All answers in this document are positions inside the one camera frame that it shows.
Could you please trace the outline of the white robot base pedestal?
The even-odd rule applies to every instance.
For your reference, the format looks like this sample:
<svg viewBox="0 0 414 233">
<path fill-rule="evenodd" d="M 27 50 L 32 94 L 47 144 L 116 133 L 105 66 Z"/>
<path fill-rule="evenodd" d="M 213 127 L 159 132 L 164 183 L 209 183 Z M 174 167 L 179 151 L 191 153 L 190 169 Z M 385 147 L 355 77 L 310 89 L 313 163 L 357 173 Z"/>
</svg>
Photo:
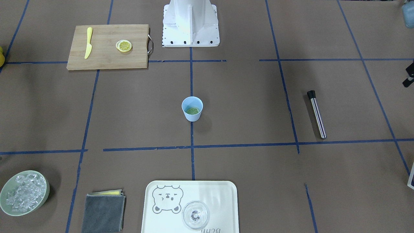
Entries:
<svg viewBox="0 0 414 233">
<path fill-rule="evenodd" d="M 220 45 L 216 5 L 209 0 L 171 0 L 163 9 L 163 47 Z"/>
</svg>

